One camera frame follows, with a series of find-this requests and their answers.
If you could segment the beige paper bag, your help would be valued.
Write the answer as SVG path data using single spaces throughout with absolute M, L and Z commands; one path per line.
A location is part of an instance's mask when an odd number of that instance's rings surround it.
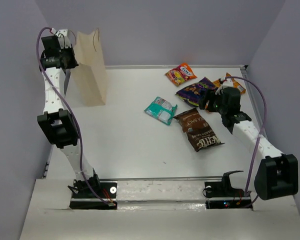
M 108 75 L 100 39 L 100 29 L 85 34 L 78 32 L 74 55 L 78 63 L 71 76 L 85 106 L 104 106 L 107 99 Z

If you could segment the brown Kettle chips bag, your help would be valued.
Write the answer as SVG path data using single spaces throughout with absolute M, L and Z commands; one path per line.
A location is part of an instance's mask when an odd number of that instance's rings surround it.
M 173 117 L 196 152 L 223 145 L 209 123 L 200 115 L 197 108 L 184 111 Z

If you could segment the teal snack packet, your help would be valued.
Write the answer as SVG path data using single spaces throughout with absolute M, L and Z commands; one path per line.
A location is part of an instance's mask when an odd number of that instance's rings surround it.
M 144 112 L 161 123 L 170 126 L 177 108 L 177 104 L 172 105 L 169 101 L 157 96 Z

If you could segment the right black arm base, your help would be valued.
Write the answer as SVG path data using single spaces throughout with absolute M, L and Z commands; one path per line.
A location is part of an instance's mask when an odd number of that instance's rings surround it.
M 214 209 L 252 209 L 251 195 L 244 196 L 244 190 L 231 185 L 230 175 L 240 173 L 242 170 L 228 171 L 220 180 L 205 181 L 202 190 L 206 198 L 205 208 Z

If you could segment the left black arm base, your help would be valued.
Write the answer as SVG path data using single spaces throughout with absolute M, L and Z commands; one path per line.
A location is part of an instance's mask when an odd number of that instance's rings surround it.
M 78 184 L 68 185 L 71 191 L 69 207 L 72 210 L 116 210 L 118 183 L 116 181 L 101 181 L 100 188 L 92 185 L 96 197 L 88 187 L 79 190 Z

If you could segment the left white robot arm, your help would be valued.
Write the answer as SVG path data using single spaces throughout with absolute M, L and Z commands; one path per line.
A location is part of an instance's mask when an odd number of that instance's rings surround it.
M 81 130 L 64 94 L 71 69 L 78 66 L 73 47 L 61 45 L 55 35 L 39 36 L 37 42 L 42 42 L 44 47 L 36 56 L 45 84 L 44 109 L 37 122 L 47 140 L 65 155 L 75 173 L 74 184 L 69 189 L 74 194 L 98 198 L 101 183 L 83 154 Z

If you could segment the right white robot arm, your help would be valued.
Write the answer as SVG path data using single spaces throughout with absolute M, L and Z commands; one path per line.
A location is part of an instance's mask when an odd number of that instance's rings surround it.
M 201 110 L 219 113 L 223 126 L 252 154 L 245 192 L 255 192 L 262 200 L 298 193 L 297 158 L 274 147 L 241 111 L 241 94 L 237 88 L 209 89 L 200 95 L 198 104 Z

